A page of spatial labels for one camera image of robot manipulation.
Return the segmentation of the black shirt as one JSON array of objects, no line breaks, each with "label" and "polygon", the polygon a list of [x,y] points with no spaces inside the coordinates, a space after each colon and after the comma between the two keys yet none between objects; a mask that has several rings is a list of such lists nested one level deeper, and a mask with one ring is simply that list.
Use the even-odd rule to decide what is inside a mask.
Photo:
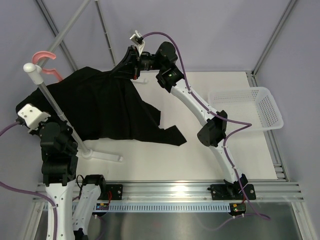
[{"label": "black shirt", "polygon": [[143,101],[129,79],[84,67],[47,86],[83,141],[109,138],[181,146],[175,126],[160,128],[161,111]]}]

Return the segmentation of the silver white garment rack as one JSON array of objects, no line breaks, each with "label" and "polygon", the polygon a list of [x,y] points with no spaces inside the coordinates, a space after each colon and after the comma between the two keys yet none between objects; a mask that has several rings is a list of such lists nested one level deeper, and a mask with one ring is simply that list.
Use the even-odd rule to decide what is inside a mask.
[{"label": "silver white garment rack", "polygon": [[[75,13],[70,17],[70,19],[65,23],[62,30],[59,30],[59,33],[56,37],[54,37],[53,42],[48,47],[47,51],[53,54],[55,50],[60,46],[60,43],[62,40],[64,40],[67,33],[70,31],[70,29],[73,27],[75,22],[78,20],[80,15],[83,13],[85,8],[90,3],[90,0],[84,0],[81,5],[78,7],[78,9],[75,11]],[[33,83],[40,89],[44,97],[47,99],[49,104],[52,106],[54,111],[57,113],[57,116],[62,120],[66,121],[68,125],[71,125],[65,114],[63,113],[62,109],[48,90],[46,84],[44,83],[44,80],[41,76],[41,72],[44,72],[44,66],[47,63],[47,57],[44,56],[45,52],[41,53],[41,57],[39,60],[37,60],[35,63],[26,63],[23,66],[23,70],[28,74],[30,79],[33,81]],[[88,148],[83,140],[80,138],[78,133],[73,130],[72,137],[77,142],[79,147],[79,152],[82,158],[84,159],[99,159],[104,161],[110,161],[110,162],[116,162],[120,163],[123,161],[123,157],[116,154],[111,154],[107,152],[99,152],[94,151],[90,148]]]}]

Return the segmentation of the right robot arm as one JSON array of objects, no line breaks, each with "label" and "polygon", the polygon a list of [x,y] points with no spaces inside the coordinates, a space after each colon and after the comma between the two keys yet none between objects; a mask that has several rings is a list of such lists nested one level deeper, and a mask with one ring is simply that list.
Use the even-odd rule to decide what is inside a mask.
[{"label": "right robot arm", "polygon": [[202,128],[197,138],[210,149],[222,169],[224,184],[218,188],[209,187],[211,193],[222,199],[247,199],[248,179],[237,169],[226,144],[228,115],[223,110],[215,110],[192,89],[185,73],[176,65],[180,56],[176,44],[168,41],[163,42],[154,54],[131,45],[111,70],[111,75],[118,79],[136,80],[142,71],[157,70],[158,84],[178,98],[199,121]]}]

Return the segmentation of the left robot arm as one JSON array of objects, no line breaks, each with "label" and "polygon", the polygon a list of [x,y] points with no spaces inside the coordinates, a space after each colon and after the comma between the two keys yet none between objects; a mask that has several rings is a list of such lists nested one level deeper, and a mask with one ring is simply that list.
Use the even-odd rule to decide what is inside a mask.
[{"label": "left robot arm", "polygon": [[87,175],[77,207],[73,209],[78,144],[72,133],[63,121],[42,122],[39,125],[41,172],[45,192],[53,202],[48,210],[48,240],[87,240],[94,207],[108,192],[103,175]]}]

